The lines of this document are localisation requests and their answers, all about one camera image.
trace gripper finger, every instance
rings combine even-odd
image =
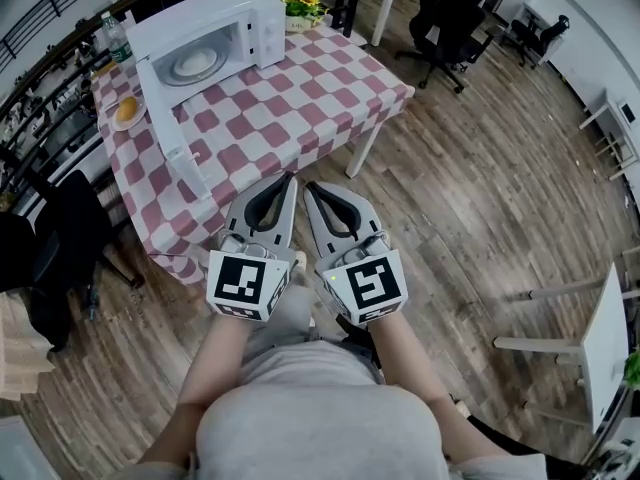
[[[332,183],[308,183],[304,189],[304,202],[320,257],[347,251],[382,227],[369,201]],[[346,231],[336,229],[325,204],[346,226]]]
[[[227,229],[289,247],[298,181],[292,172],[269,176],[239,194],[227,214]]]

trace microwave door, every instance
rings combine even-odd
[[[198,199],[210,198],[211,191],[178,121],[162,97],[164,89],[149,59],[138,62],[138,77],[162,154]]]

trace bread roll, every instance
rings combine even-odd
[[[128,98],[125,98],[120,102],[120,106],[118,107],[118,111],[116,112],[116,119],[121,123],[130,121],[131,119],[133,119],[133,116],[136,115],[137,111],[138,102],[133,96],[129,96]]]

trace potted plant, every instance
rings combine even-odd
[[[327,13],[320,0],[282,0],[285,3],[287,32],[304,32],[315,27]]]
[[[624,363],[624,380],[629,389],[640,387],[640,350],[635,350]]]

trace water bottle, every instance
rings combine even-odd
[[[131,54],[131,46],[124,27],[108,12],[102,15],[102,31],[107,40],[111,58],[116,61],[120,69],[127,71],[131,66],[135,66],[136,61]]]

